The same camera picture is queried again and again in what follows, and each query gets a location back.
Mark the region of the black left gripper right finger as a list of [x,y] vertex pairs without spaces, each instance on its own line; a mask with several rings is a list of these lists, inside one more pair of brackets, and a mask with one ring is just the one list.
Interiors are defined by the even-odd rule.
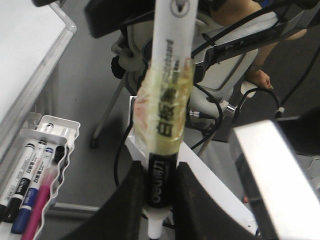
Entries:
[[177,240],[258,240],[206,192],[186,162],[174,179],[173,222]]

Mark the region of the person's bare hand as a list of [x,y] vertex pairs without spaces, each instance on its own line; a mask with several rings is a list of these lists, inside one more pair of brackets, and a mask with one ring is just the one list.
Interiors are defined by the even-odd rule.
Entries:
[[245,79],[264,89],[273,90],[269,75],[261,70],[261,66],[251,65],[245,72]]

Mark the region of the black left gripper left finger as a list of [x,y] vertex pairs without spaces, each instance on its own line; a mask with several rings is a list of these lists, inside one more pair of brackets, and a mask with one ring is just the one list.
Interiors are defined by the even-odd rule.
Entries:
[[133,161],[122,183],[107,202],[63,240],[137,240],[144,204],[144,168]]

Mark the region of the person's forearm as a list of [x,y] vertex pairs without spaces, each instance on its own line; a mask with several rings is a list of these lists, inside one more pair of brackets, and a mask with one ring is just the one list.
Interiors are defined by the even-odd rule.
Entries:
[[[211,18],[216,24],[222,27],[230,27],[258,12],[262,7],[255,0],[212,0],[209,3],[209,9]],[[263,20],[268,19],[268,17],[261,15],[242,25],[237,32],[240,33],[241,37],[259,33],[261,30],[258,27],[262,26]],[[273,42],[262,46],[250,66],[261,66],[262,70],[265,60],[277,44],[277,42]]]

